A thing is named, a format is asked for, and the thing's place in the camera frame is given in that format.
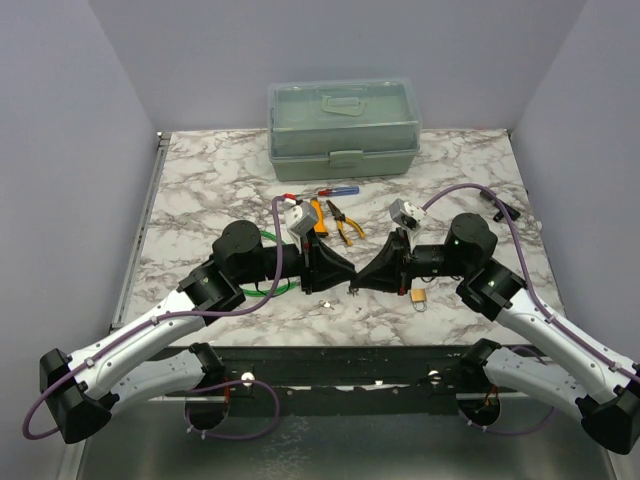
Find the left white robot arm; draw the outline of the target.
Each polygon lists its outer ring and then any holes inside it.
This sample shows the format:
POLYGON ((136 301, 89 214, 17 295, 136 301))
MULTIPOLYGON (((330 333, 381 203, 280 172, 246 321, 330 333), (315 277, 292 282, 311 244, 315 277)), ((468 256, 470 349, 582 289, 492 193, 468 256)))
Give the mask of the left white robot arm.
POLYGON ((352 280, 354 265, 328 247, 305 220, 287 224, 294 243, 275 237, 266 247, 258 227, 237 220, 212 244, 208 260, 181 280, 154 308, 90 346, 65 353, 54 348, 39 360, 38 405, 46 405, 67 444, 101 430, 113 414, 136 401, 194 389, 214 393, 224 368, 213 349, 198 343, 166 360, 171 343, 228 316, 241 316, 243 285, 291 277, 316 293, 352 280))

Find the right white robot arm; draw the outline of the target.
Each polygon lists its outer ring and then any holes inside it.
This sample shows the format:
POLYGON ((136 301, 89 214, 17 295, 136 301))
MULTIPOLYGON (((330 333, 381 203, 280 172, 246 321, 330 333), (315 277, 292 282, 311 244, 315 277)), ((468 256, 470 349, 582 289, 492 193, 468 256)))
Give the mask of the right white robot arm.
POLYGON ((418 277, 460 278, 456 293, 464 305, 517 333, 553 362, 545 366, 482 339, 463 356, 462 384, 474 392, 489 385, 522 392, 577 419, 600 446, 631 452, 639 439, 637 362, 572 324, 495 260, 497 237, 479 215, 457 215, 440 245, 413 245, 416 221, 402 215, 398 222, 352 288, 404 295, 418 277))

